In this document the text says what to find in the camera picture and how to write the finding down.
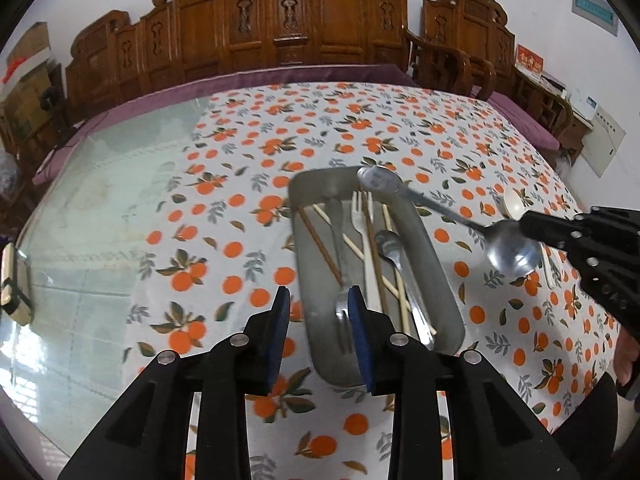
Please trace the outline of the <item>person's right hand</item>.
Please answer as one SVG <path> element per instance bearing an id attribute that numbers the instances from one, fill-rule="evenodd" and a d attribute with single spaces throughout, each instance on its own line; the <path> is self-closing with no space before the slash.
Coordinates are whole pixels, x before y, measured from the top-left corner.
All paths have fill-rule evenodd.
<path id="1" fill-rule="evenodd" d="M 634 362 L 639 359 L 639 353 L 638 341 L 631 336 L 625 327 L 622 327 L 617 337 L 613 360 L 614 372 L 621 385 L 626 385 L 630 381 L 632 368 Z"/>

